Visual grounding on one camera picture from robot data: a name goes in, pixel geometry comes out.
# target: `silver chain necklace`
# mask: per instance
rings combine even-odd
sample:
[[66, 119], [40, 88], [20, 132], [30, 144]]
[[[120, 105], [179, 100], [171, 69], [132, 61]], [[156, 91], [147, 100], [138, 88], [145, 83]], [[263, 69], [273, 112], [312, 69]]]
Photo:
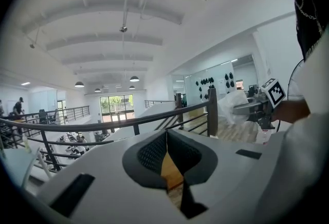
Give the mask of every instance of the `silver chain necklace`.
[[322, 30], [322, 27], [321, 27], [321, 24], [318, 20], [318, 15], [317, 15], [317, 9], [315, 7], [315, 4], [314, 4], [314, 1], [312, 0], [312, 3], [313, 3], [313, 7], [314, 7], [314, 13], [315, 13], [315, 17], [314, 16], [311, 16], [311, 15], [308, 15], [307, 13], [305, 13], [302, 8], [304, 6], [304, 0], [302, 0], [302, 4], [299, 6], [297, 1], [295, 0], [295, 4], [296, 6], [298, 7], [299, 11], [307, 18], [311, 19], [311, 20], [316, 20], [317, 21], [317, 24], [318, 24], [318, 29], [319, 29], [319, 32], [320, 34], [322, 35], [323, 34], [323, 30]]

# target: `wooden floor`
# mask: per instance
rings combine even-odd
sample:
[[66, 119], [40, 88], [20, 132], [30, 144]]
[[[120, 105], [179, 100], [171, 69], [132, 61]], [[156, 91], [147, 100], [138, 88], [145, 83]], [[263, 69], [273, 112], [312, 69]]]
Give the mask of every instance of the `wooden floor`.
[[[199, 112], [186, 113], [183, 116], [184, 121], [189, 120], [203, 113], [203, 110]], [[207, 116], [202, 116], [194, 121], [184, 124], [184, 130], [188, 131], [190, 128], [202, 124], [207, 120]], [[193, 130], [192, 133], [199, 134], [207, 128], [207, 124], [203, 124], [197, 129]], [[247, 142], [254, 143], [258, 133], [258, 124], [253, 122], [245, 122], [241, 125], [230, 125], [227, 123], [225, 117], [218, 118], [218, 131], [217, 137], [225, 141], [233, 142]], [[183, 176], [178, 171], [174, 162], [171, 160], [167, 153], [162, 163], [162, 177], [167, 180], [168, 183], [168, 196], [170, 200], [179, 208], [182, 196]]]

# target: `black rectangle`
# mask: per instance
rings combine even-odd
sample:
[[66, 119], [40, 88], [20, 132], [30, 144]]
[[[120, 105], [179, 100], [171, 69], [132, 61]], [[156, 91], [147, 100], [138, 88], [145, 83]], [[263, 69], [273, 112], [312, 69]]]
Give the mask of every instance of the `black rectangle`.
[[95, 178], [89, 174], [80, 174], [59, 197], [55, 199], [50, 207], [63, 216], [69, 217], [94, 179]]
[[262, 153], [244, 150], [244, 149], [240, 149], [240, 150], [236, 151], [236, 154], [241, 155], [241, 156], [246, 156], [249, 158], [253, 158], [253, 159], [257, 159], [257, 160], [260, 159], [260, 157], [262, 155]]

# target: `plastic bag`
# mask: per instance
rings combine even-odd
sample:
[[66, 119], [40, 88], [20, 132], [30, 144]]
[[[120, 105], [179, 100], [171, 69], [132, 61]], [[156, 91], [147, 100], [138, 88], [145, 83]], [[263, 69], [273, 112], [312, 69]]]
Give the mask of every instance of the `plastic bag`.
[[247, 96], [242, 90], [235, 90], [217, 101], [218, 107], [224, 113], [229, 124], [242, 124], [248, 120], [248, 115], [234, 115], [233, 107], [248, 103]]

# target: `black and white qr marker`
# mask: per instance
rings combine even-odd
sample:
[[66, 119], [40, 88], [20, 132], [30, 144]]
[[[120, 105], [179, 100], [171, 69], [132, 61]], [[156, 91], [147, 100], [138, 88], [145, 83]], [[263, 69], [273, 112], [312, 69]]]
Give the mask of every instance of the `black and white qr marker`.
[[273, 109], [276, 108], [279, 103], [286, 97], [286, 93], [284, 92], [278, 79], [269, 79], [262, 85], [262, 91], [270, 100]]

